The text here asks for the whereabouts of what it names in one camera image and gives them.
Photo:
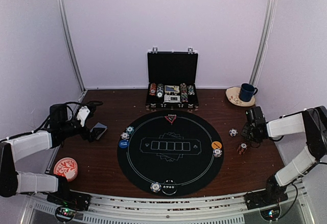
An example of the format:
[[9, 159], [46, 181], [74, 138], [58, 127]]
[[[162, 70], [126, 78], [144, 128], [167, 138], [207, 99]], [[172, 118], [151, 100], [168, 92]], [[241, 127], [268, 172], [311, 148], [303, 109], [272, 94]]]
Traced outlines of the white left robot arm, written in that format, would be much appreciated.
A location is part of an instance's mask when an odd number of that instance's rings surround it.
[[17, 194], [47, 193], [63, 206], [70, 205], [74, 198], [64, 176], [19, 172], [15, 163], [37, 152], [61, 146], [70, 137], [80, 135], [83, 140], [93, 142], [106, 128], [87, 128], [86, 121], [91, 118], [102, 101], [77, 103], [78, 111], [72, 111], [71, 102], [54, 104], [43, 123], [30, 132], [7, 137], [1, 140], [1, 196], [12, 197]]

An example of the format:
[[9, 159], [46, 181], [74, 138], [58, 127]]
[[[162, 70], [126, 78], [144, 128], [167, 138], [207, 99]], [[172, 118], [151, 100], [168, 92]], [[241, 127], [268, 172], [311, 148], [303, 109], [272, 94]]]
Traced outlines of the clear round dealer button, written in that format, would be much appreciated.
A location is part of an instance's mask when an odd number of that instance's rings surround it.
[[161, 185], [161, 190], [165, 195], [174, 195], [177, 192], [177, 184], [173, 180], [165, 180]]

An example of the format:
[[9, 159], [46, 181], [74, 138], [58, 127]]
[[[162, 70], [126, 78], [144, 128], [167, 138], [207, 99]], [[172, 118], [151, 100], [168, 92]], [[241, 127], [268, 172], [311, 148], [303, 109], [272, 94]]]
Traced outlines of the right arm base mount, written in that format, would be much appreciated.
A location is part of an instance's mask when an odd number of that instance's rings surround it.
[[281, 203], [288, 200], [287, 194], [283, 193], [281, 197], [275, 200], [266, 200], [265, 191], [247, 192], [244, 195], [247, 210], [258, 209], [262, 219], [273, 222], [282, 217]]

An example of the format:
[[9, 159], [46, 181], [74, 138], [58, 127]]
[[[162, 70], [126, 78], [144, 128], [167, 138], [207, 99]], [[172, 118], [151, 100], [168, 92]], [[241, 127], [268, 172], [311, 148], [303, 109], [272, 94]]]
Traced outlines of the white blue chip stack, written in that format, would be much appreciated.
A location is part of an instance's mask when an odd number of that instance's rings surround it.
[[231, 137], [235, 137], [237, 134], [238, 134], [238, 131], [236, 129], [232, 128], [229, 130], [229, 135]]

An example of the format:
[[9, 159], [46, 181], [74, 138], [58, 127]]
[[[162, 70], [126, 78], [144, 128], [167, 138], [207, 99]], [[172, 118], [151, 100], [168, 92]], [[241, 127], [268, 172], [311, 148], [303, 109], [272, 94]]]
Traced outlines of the red triangle all-in marker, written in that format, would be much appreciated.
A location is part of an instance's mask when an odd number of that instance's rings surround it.
[[164, 118], [172, 125], [174, 121], [176, 120], [177, 116], [176, 115], [167, 115], [164, 116]]

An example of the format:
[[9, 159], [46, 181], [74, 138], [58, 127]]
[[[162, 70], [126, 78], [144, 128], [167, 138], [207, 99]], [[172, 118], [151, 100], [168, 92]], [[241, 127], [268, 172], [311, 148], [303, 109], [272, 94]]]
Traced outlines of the green chips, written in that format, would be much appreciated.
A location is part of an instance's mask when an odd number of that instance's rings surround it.
[[128, 126], [126, 128], [126, 133], [128, 133], [129, 135], [133, 134], [134, 132], [134, 127], [133, 126]]

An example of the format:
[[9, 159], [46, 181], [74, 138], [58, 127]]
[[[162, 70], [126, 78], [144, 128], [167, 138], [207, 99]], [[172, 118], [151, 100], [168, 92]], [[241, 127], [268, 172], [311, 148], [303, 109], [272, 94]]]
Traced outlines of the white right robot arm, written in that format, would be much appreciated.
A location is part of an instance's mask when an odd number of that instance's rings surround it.
[[245, 115], [241, 136], [248, 142], [260, 144], [271, 140], [277, 143], [283, 137], [300, 139], [292, 153], [294, 158], [267, 179], [262, 200], [270, 205], [293, 181], [308, 174], [326, 156], [326, 107], [303, 109], [268, 122], [259, 106], [245, 111]]

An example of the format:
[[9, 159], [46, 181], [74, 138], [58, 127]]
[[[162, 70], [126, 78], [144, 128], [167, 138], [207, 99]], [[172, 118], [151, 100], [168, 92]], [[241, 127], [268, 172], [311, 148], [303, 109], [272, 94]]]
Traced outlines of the white blue chips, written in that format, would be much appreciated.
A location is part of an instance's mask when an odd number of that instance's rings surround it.
[[161, 184], [158, 182], [153, 182], [150, 185], [150, 190], [154, 193], [158, 193], [161, 190]]
[[214, 150], [213, 150], [213, 155], [214, 155], [214, 157], [216, 157], [216, 158], [221, 157], [221, 156], [222, 156], [222, 150], [219, 149], [219, 148], [214, 149]]
[[127, 132], [123, 132], [123, 133], [121, 134], [121, 139], [122, 139], [122, 140], [129, 140], [129, 138], [130, 138], [130, 134], [129, 134], [129, 133], [127, 133]]

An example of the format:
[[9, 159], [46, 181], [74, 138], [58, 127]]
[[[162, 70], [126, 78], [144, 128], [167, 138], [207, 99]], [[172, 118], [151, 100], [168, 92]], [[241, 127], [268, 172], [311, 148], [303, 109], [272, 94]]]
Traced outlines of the orange big blind button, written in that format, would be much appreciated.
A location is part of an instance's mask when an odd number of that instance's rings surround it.
[[222, 144], [219, 141], [213, 141], [212, 142], [212, 149], [221, 149], [222, 148]]

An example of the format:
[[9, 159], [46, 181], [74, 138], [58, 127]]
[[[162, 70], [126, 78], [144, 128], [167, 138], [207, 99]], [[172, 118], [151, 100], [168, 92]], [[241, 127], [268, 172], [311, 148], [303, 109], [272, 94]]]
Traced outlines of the blue playing card deck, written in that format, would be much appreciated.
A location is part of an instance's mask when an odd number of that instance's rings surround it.
[[103, 133], [107, 130], [107, 126], [98, 122], [90, 131], [93, 140], [99, 140]]

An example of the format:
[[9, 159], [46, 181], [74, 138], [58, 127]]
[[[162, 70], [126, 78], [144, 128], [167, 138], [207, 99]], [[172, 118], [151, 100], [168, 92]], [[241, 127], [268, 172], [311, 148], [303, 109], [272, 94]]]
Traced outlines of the blue small blind button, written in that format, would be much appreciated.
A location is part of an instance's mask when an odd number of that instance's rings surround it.
[[121, 149], [128, 148], [128, 146], [129, 146], [129, 141], [128, 141], [128, 140], [120, 140], [118, 146], [119, 146]]

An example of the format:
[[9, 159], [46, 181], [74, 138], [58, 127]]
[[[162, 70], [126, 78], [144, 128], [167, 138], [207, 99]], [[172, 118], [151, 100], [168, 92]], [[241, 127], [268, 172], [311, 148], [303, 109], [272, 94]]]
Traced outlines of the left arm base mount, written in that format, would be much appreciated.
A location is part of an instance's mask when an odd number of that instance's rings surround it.
[[59, 193], [46, 193], [48, 202], [58, 205], [55, 209], [55, 217], [59, 222], [72, 221], [79, 211], [87, 211], [90, 205], [91, 195], [79, 192], [70, 192], [64, 198]]

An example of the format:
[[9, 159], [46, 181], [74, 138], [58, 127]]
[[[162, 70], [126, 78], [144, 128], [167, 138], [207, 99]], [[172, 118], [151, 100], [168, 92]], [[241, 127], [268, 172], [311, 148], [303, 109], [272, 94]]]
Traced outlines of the red black chip stack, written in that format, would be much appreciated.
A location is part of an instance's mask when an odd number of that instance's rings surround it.
[[247, 150], [247, 144], [246, 143], [241, 143], [238, 148], [237, 148], [237, 153], [239, 155], [243, 155], [245, 153], [245, 151]]

